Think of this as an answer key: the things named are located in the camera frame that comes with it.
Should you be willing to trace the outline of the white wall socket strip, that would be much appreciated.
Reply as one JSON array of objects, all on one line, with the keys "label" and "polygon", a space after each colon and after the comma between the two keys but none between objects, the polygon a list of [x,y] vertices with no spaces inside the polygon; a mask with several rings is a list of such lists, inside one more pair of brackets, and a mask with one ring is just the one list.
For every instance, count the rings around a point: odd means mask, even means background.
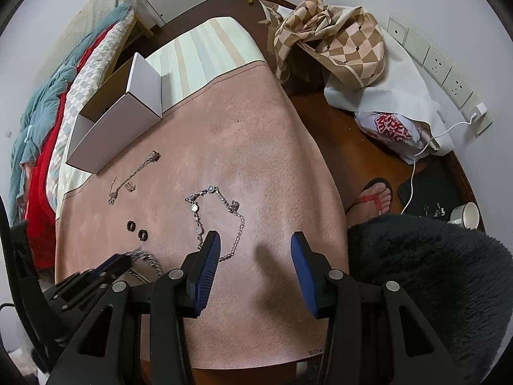
[{"label": "white wall socket strip", "polygon": [[487,107],[474,91],[463,71],[442,49],[430,44],[420,31],[389,17],[387,31],[438,84],[457,107],[476,136],[487,130],[493,120]]}]

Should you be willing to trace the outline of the striped pink table mat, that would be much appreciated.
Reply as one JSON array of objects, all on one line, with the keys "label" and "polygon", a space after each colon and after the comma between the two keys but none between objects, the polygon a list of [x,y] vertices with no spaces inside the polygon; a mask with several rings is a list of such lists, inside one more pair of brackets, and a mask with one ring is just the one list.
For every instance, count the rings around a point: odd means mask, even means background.
[{"label": "striped pink table mat", "polygon": [[349,265],[342,201],[313,137],[231,17],[183,33],[149,63],[171,84],[164,117],[66,190],[56,279],[139,247],[173,270],[215,230],[223,259],[206,309],[186,324],[192,366],[249,369],[320,354],[327,324],[303,302],[292,235],[303,232],[335,267]]}]

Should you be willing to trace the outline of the small silver earring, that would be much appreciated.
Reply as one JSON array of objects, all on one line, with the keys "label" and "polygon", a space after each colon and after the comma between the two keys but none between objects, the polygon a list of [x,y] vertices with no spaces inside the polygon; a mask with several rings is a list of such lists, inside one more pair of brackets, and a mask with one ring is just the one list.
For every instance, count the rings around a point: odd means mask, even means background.
[{"label": "small silver earring", "polygon": [[133,192],[136,189],[136,185],[131,182],[124,184],[124,186],[128,192]]}]

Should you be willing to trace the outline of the brown checkered cloth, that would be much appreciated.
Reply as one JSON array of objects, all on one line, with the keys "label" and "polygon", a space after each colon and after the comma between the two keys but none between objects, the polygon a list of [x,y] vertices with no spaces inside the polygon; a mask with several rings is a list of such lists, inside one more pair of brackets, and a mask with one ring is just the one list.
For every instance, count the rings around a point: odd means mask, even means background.
[{"label": "brown checkered cloth", "polygon": [[290,55],[295,47],[319,62],[349,90],[363,89],[383,78],[383,34],[376,18],[363,7],[303,0],[290,13],[283,14],[278,4],[266,0],[260,4],[278,81],[289,79]]}]

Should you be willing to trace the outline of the white red printed bag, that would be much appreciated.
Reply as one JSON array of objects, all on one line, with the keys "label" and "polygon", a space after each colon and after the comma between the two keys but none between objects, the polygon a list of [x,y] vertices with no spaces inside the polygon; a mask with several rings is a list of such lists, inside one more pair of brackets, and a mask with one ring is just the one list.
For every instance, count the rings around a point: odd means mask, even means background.
[{"label": "white red printed bag", "polygon": [[363,133],[393,150],[406,163],[412,164],[433,151],[430,147],[424,150],[431,137],[430,129],[398,113],[357,112],[355,120]]}]

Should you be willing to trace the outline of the red bed blanket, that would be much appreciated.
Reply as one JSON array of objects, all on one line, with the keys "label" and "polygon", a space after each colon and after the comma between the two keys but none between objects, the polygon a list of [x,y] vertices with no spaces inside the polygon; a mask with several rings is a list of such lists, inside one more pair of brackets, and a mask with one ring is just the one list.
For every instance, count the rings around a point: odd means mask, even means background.
[{"label": "red bed blanket", "polygon": [[29,249],[37,271],[50,270],[55,265],[56,214],[46,194],[47,176],[59,131],[62,127],[67,95],[72,84],[67,83],[59,95],[56,121],[43,144],[43,149],[32,171],[24,222],[27,225]]}]

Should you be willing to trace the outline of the teal quilted blanket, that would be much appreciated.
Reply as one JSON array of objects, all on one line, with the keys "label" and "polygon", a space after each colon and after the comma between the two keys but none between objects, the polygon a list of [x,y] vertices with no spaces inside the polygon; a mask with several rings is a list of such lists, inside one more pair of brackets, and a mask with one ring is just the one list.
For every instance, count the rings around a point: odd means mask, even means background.
[{"label": "teal quilted blanket", "polygon": [[83,54],[110,26],[124,20],[131,11],[130,4],[118,5],[96,26],[92,32],[71,50],[53,74],[33,93],[20,118],[21,130],[11,150],[11,181],[7,202],[9,223],[21,220],[18,201],[25,190],[26,163],[34,163],[41,154],[44,142],[54,127],[60,104],[60,96],[77,75],[77,65]]}]

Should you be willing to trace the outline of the white cardboard box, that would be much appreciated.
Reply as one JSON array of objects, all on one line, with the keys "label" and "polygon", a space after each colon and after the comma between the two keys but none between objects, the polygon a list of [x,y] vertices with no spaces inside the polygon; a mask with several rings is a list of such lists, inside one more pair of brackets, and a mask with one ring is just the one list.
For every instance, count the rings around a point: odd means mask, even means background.
[{"label": "white cardboard box", "polygon": [[137,53],[79,111],[66,163],[96,174],[162,117],[161,76]]}]

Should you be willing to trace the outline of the white cloth sheet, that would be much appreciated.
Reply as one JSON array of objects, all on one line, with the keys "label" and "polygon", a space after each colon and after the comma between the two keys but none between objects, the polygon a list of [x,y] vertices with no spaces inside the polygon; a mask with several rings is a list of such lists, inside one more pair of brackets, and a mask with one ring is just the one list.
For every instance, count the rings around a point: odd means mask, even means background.
[{"label": "white cloth sheet", "polygon": [[361,90],[347,90],[331,75],[324,88],[327,103],[354,114],[357,112],[398,113],[430,129],[431,137],[424,147],[430,154],[444,156],[454,144],[439,115],[440,106],[430,96],[426,83],[403,47],[383,31],[386,48],[384,78]]}]

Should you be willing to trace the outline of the foot in red sandal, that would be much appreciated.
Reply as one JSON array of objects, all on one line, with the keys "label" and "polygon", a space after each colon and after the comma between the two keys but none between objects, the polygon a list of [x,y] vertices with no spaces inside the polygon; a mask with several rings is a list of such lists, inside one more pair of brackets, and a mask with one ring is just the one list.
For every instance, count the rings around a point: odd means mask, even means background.
[{"label": "foot in red sandal", "polygon": [[392,193],[388,180],[382,177],[370,180],[345,211],[347,228],[388,214],[391,211]]}]

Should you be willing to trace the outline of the black fluffy seat cover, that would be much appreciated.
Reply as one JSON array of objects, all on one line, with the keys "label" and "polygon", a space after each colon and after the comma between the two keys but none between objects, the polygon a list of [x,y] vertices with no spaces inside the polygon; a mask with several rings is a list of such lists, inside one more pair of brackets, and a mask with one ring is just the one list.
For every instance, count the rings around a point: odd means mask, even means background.
[{"label": "black fluffy seat cover", "polygon": [[497,239],[426,217],[385,215],[347,231],[349,273],[398,282],[467,384],[493,368],[512,318],[512,254]]}]

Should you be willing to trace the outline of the white mug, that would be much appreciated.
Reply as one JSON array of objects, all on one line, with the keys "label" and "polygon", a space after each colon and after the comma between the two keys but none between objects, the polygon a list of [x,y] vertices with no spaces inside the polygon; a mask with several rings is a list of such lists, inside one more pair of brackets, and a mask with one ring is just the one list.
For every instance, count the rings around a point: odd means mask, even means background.
[{"label": "white mug", "polygon": [[467,229],[477,229],[480,223],[480,212],[474,202],[460,205],[450,213],[449,223]]}]

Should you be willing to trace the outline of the checkered pastel bed sheet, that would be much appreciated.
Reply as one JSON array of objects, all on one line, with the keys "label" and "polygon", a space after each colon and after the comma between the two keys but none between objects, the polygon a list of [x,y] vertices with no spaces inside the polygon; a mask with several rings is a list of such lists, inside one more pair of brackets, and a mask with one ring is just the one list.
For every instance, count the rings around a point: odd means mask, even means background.
[{"label": "checkered pastel bed sheet", "polygon": [[65,188],[71,181],[72,171],[66,164],[66,157],[78,113],[108,77],[108,69],[115,65],[116,53],[122,50],[123,40],[130,34],[130,27],[134,22],[135,11],[129,8],[125,18],[113,24],[104,36],[99,36],[99,43],[93,44],[92,50],[84,53],[85,62],[80,61],[83,66],[66,94],[63,120],[50,157],[45,186],[47,200],[56,215],[62,204]]}]

